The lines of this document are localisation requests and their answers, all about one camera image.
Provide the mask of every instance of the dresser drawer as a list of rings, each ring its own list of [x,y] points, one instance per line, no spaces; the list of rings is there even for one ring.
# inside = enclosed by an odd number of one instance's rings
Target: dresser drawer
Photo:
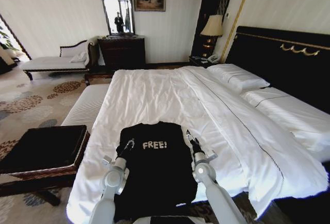
[[[99,39],[107,69],[141,69],[145,67],[144,38],[119,36]]]

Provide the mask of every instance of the pillow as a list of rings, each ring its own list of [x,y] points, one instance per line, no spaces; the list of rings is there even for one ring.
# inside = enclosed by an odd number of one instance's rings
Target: pillow
[[[16,50],[13,49],[6,49],[5,50],[7,54],[10,56],[10,58],[15,58],[17,56]]]
[[[85,51],[72,57],[70,62],[84,62],[87,59],[87,53]]]
[[[15,52],[16,52],[16,56],[25,55],[25,53],[20,50],[16,50]]]
[[[269,86],[269,83],[264,79],[234,64],[219,64],[208,67],[207,70],[238,94],[247,90]]]
[[[330,161],[330,115],[270,87],[241,95],[278,125],[290,131],[320,162]]]

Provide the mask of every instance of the white robotic arm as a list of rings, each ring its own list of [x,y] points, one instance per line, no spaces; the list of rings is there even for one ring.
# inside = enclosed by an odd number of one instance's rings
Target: white robotic arm
[[[210,166],[209,160],[202,151],[197,139],[187,130],[187,137],[193,147],[195,170],[193,176],[206,187],[206,197],[218,219],[222,224],[246,224],[246,221],[228,192],[216,182],[216,172]],[[126,168],[126,155],[134,146],[134,140],[128,142],[124,152],[117,157],[114,163],[107,156],[103,161],[109,167],[109,172],[102,180],[103,195],[92,212],[89,224],[113,223],[115,194],[120,194],[125,186],[129,170]]]

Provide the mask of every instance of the bed frame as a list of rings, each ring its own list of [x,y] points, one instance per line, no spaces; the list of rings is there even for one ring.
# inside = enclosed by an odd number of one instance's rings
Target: bed frame
[[[239,26],[226,63],[330,114],[330,35]],[[323,165],[329,173],[330,162]],[[330,202],[330,190],[316,197],[275,202],[294,223],[322,223],[328,219],[325,206]]]

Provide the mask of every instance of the upholstered bench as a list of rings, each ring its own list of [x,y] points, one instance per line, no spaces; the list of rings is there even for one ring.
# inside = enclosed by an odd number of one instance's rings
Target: upholstered bench
[[[83,124],[91,133],[109,85],[98,84],[86,87],[63,121],[62,126]]]
[[[59,57],[39,57],[20,65],[26,75],[33,80],[31,72],[76,72],[89,71],[97,64],[99,50],[97,37],[84,40],[73,46],[61,46]],[[85,61],[70,62],[74,56],[86,52]]]

